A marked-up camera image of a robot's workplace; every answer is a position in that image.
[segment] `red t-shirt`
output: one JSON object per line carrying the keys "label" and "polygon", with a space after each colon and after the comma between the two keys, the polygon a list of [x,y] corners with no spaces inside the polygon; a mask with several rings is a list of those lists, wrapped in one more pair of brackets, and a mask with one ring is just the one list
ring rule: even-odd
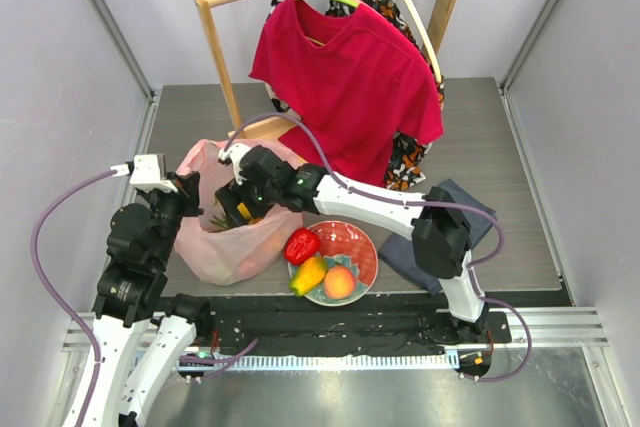
{"label": "red t-shirt", "polygon": [[[348,17],[327,17],[303,0],[285,0],[262,30],[249,75],[270,84],[300,114],[332,168],[367,184],[383,185],[396,131],[421,144],[443,133],[429,66],[365,4]],[[321,163],[299,127],[279,140]]]}

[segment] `yellow bell pepper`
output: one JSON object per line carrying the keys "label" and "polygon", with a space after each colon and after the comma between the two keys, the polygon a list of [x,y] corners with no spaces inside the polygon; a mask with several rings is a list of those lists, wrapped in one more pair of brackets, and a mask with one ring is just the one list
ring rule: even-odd
{"label": "yellow bell pepper", "polygon": [[311,257],[304,261],[291,279],[289,288],[298,297],[308,294],[314,287],[320,285],[327,275],[329,266],[321,256]]}

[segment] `bell pepper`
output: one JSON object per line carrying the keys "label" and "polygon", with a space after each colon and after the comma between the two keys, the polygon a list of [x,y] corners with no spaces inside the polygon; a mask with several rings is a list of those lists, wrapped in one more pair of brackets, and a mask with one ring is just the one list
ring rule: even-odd
{"label": "bell pepper", "polygon": [[324,257],[315,256],[307,259],[299,268],[289,283],[289,288],[298,297],[302,297],[324,280],[329,266]]}
{"label": "bell pepper", "polygon": [[320,237],[304,227],[296,230],[284,247],[284,258],[293,265],[301,265],[320,249]]}

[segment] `red bell pepper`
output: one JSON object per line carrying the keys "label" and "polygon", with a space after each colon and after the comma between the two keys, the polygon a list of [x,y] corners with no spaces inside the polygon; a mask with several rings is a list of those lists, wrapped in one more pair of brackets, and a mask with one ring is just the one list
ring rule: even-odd
{"label": "red bell pepper", "polygon": [[296,230],[284,247],[284,258],[301,265],[320,249],[320,237],[304,227]]}

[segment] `cable connector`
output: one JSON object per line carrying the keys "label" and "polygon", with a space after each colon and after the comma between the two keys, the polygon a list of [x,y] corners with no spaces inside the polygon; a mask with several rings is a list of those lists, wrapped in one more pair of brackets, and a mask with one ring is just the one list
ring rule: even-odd
{"label": "cable connector", "polygon": [[126,162],[120,165],[112,165],[111,170],[115,170],[116,173],[113,177],[124,177],[133,173],[133,162]]}

